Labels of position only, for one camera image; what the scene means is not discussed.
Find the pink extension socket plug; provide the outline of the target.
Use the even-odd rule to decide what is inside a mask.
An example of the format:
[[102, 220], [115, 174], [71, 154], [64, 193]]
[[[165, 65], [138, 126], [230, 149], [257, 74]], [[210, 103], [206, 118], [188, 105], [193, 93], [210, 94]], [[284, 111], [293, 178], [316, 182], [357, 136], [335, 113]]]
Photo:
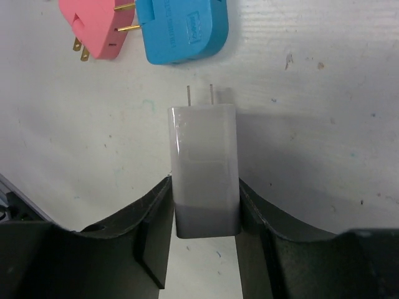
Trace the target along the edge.
[[74, 51], [80, 60], [113, 60], [134, 25], [135, 1], [59, 0], [59, 9], [75, 35]]

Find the cyan extension plug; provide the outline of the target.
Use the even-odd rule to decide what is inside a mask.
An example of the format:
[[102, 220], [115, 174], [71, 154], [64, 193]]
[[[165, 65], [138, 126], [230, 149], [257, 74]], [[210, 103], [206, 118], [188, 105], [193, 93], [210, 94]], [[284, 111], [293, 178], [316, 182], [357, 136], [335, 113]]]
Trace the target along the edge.
[[147, 61], [182, 64], [217, 54], [229, 32], [226, 1], [136, 1]]

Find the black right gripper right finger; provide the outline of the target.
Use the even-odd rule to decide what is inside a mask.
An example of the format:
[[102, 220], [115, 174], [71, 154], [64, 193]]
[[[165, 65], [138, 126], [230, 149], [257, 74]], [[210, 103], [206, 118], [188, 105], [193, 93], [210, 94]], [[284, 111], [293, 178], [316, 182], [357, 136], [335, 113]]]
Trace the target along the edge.
[[243, 298], [342, 298], [342, 236], [290, 216], [244, 181], [239, 191]]

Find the white charger plug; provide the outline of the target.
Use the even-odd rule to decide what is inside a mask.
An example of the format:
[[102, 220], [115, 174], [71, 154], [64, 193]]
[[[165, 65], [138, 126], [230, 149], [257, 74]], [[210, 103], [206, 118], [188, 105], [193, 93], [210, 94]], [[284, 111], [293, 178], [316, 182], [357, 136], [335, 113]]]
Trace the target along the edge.
[[187, 104], [168, 110], [176, 235], [229, 237], [241, 231], [236, 109]]

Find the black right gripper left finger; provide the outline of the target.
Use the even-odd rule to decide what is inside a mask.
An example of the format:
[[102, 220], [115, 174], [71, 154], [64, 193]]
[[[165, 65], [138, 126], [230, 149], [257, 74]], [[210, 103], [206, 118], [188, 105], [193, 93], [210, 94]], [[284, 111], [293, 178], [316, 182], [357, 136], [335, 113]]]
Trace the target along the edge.
[[89, 271], [80, 298], [158, 298], [166, 283], [173, 203], [171, 178], [85, 227]]

